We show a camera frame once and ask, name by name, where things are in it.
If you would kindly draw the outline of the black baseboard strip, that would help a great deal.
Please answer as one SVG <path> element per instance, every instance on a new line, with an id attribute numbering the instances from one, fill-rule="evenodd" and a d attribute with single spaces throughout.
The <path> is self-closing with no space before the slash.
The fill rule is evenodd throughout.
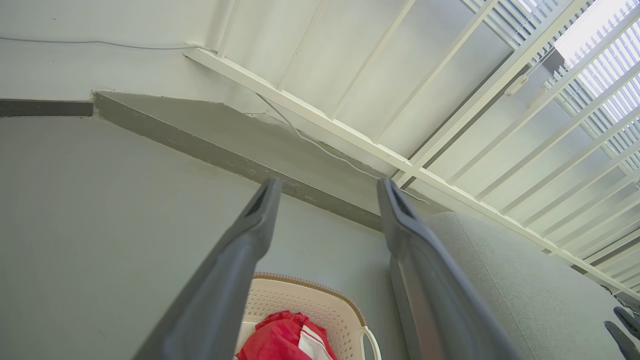
<path id="1" fill-rule="evenodd" d="M 90 117 L 92 101 L 0 99 L 0 117 Z"/>

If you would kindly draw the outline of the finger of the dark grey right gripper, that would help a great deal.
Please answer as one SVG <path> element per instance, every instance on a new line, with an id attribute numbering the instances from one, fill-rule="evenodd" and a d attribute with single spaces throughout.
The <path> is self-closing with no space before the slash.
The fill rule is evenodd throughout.
<path id="1" fill-rule="evenodd" d="M 617 306 L 614 308 L 615 316 L 625 326 L 626 330 L 640 341 L 640 321 L 633 313 L 628 312 L 624 307 Z"/>
<path id="2" fill-rule="evenodd" d="M 634 342 L 615 323 L 612 321 L 604 321 L 604 325 L 617 343 L 625 360 L 640 360 L 640 351 L 638 351 Z"/>

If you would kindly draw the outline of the grey fabric sofa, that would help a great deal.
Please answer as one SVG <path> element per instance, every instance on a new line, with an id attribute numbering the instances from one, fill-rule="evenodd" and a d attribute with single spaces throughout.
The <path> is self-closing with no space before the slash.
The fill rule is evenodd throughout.
<path id="1" fill-rule="evenodd" d="M 621 303 L 601 285 L 542 253 L 515 231 L 457 212 L 424 221 L 490 309 L 521 360 L 625 360 L 606 329 L 610 321 L 634 342 L 614 313 Z M 423 360 L 398 269 L 390 260 L 391 284 L 410 360 Z"/>

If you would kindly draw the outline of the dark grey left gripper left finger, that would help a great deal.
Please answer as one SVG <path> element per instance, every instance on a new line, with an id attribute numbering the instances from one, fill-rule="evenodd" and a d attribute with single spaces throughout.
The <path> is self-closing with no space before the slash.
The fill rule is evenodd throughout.
<path id="1" fill-rule="evenodd" d="M 260 185 L 132 360 L 233 360 L 254 271 L 272 243 L 281 193 L 279 178 Z"/>

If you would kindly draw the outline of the white wooden railing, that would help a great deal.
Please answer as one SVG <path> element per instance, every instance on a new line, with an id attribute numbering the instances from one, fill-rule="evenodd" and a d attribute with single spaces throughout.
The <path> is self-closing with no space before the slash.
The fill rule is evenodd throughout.
<path id="1" fill-rule="evenodd" d="M 240 66 L 233 61 L 220 57 L 219 55 L 206 50 L 205 48 L 188 48 L 183 53 L 188 59 L 194 60 L 206 68 L 209 68 L 220 75 L 242 85 L 244 88 L 256 93 L 259 96 L 263 96 L 266 100 L 272 101 L 274 104 L 293 112 L 297 116 L 304 118 L 305 120 L 313 123 L 327 132 L 330 132 L 341 139 L 349 142 L 350 144 L 364 150 L 371 155 L 379 158 L 380 160 L 390 164 L 400 171 L 409 173 L 414 170 L 414 167 L 407 158 L 404 158 L 398 153 L 395 153 L 388 149 L 386 146 L 377 145 L 371 141 L 369 137 L 366 137 L 361 132 L 351 128 L 350 126 L 342 123 L 339 120 L 331 120 L 326 114 L 307 102 L 297 98 L 296 96 L 288 93 L 287 91 L 276 89 L 276 87 L 269 81 L 256 75 L 252 71 Z M 630 296 L 640 300 L 640 292 L 632 290 L 630 287 L 623 285 L 621 282 L 612 278 L 612 276 L 606 275 L 600 269 L 596 269 L 594 266 L 585 262 L 585 260 L 571 254 L 566 249 L 561 249 L 560 246 L 552 241 L 542 237 L 538 233 L 530 228 L 525 228 L 521 223 L 515 221 L 509 216 L 501 214 L 495 208 L 487 205 L 487 203 L 479 201 L 475 197 L 471 196 L 467 192 L 461 190 L 459 187 L 451 186 L 443 178 L 436 176 L 423 167 L 417 169 L 417 178 L 421 182 L 429 185 L 437 191 L 444 194 L 445 198 L 441 200 L 442 205 L 450 207 L 452 210 L 461 208 L 462 212 L 474 211 L 478 214 L 482 214 L 487 218 L 502 224 L 517 233 L 523 235 L 527 239 L 532 240 L 534 243 L 542 246 L 543 248 L 551 251 L 553 255 L 557 255 L 562 259 L 565 259 L 577 267 L 585 270 L 607 282 L 618 289 L 625 292 Z"/>

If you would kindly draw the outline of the cream perforated plastic laundry basket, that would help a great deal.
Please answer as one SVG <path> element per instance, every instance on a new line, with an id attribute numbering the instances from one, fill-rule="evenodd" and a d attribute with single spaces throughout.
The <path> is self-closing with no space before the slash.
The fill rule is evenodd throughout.
<path id="1" fill-rule="evenodd" d="M 285 311 L 302 313 L 324 328 L 337 360 L 382 360 L 375 336 L 347 296 L 302 278 L 268 272 L 253 276 L 234 353 L 265 317 Z"/>

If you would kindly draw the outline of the red and white garment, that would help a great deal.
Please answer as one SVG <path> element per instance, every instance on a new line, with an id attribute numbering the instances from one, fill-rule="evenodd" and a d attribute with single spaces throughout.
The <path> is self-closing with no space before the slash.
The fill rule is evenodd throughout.
<path id="1" fill-rule="evenodd" d="M 301 312 L 272 313 L 254 326 L 233 360 L 338 360 L 327 331 Z"/>

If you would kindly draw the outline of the white window blinds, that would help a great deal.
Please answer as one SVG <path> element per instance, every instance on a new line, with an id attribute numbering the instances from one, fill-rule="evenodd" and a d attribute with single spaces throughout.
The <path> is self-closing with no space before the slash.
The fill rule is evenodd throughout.
<path id="1" fill-rule="evenodd" d="M 517 50 L 559 0 L 500 0 L 489 25 Z M 585 4 L 526 64 L 522 78 L 575 116 L 640 63 L 640 0 Z"/>

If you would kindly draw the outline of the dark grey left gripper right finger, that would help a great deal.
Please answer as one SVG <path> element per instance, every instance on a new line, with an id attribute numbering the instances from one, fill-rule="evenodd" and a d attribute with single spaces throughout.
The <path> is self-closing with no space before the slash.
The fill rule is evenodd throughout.
<path id="1" fill-rule="evenodd" d="M 382 230 L 423 360 L 521 360 L 466 274 L 391 178 L 377 182 Z"/>

